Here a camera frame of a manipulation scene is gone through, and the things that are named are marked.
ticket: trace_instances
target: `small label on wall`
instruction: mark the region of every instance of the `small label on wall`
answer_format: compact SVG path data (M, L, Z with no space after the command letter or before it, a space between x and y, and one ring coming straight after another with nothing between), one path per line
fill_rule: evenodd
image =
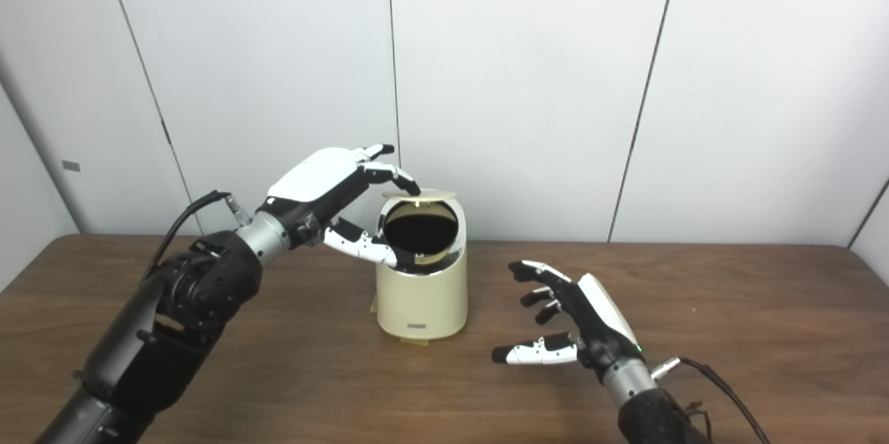
M61 162L61 168L70 172L80 172L80 163L75 163L74 161L65 161Z

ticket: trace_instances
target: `cable connector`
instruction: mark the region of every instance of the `cable connector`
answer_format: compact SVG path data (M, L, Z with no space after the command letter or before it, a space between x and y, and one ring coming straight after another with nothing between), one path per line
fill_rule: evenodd
M658 364L654 369L651 369L651 378L653 378L654 381L658 381L660 380L660 378L666 377L667 373L673 371L673 369L675 369L676 366L681 363L682 361L680 361L677 356L667 359L666 361Z
M238 203L234 196L226 197L225 204L228 204L231 214L235 216L235 221L238 222L238 226L246 227L254 221L251 219L250 213L244 210L244 207L241 207L241 203Z

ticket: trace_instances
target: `cylindrical container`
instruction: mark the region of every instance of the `cylindrical container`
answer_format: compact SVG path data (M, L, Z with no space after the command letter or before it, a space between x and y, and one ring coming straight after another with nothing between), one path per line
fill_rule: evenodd
M393 336L433 340L467 317L466 217L457 194L387 192L378 238L414 255L397 269L377 264L377 321Z

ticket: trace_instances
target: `robotic hand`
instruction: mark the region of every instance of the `robotic hand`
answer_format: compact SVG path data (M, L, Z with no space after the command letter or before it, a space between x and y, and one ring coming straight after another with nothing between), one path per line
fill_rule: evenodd
M494 362L507 364L556 364L580 361L596 372L615 405L619 407L618 426L630 444L705 444L711 441L692 426L688 411L658 387L660 378L675 364L658 368L654 375L645 367L642 349L635 336L596 277L586 274L573 282L565 274L537 261L509 264L518 282L543 283L521 298L525 307L552 299L537 314L544 324L558 312L571 316L580 329L574 338L568 333L543 336L536 342L496 347Z
M315 152L269 189L253 216L228 193L213 191L194 201L76 374L81 386L35 444L138 441L156 414L180 399L228 321L258 293L263 269L288 250L324 241L394 266L394 250L336 219L370 184L391 181L413 196L420 194L400 168L374 161L393 151L390 145L375 145ZM238 229L202 236L187 251L158 263L188 216L223 199Z

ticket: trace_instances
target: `round lid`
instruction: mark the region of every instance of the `round lid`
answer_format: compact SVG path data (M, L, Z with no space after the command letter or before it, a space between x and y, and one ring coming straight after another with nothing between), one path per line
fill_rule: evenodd
M435 203L436 201L454 199L454 197L457 197L457 193L448 190L435 190L435 188L423 188L419 196L410 196L410 194L403 190L385 192L383 193L383 196L397 201L404 201L406 203Z

